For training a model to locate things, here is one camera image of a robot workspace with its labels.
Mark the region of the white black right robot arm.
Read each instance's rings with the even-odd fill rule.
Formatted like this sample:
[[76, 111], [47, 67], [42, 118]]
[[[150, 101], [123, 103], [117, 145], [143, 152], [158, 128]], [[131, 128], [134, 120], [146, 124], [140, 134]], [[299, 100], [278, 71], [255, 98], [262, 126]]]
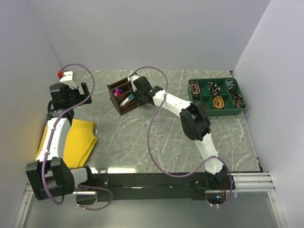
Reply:
[[218, 151], [211, 136], [210, 120], [200, 101], [186, 101], [168, 93], [165, 89], [152, 87], [144, 76], [132, 75], [128, 77], [135, 100], [139, 105], [152, 104], [158, 107], [151, 121], [154, 121], [161, 108], [164, 108], [180, 118], [181, 126], [187, 138], [197, 146], [203, 162], [195, 169], [205, 166], [209, 186], [219, 189], [228, 179], [233, 189], [233, 179], [228, 166], [218, 156]]

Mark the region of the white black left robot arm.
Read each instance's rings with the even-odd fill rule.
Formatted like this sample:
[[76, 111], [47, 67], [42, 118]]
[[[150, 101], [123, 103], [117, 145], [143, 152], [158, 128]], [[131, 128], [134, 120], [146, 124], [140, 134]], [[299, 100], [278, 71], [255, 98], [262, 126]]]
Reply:
[[64, 197], [79, 185], [89, 191], [95, 179], [88, 166], [69, 168], [64, 162], [64, 148], [74, 118], [74, 108], [90, 104], [92, 99], [86, 83], [77, 86], [56, 83], [49, 87], [52, 99], [47, 106], [46, 134], [35, 161], [26, 165], [26, 175], [38, 200]]

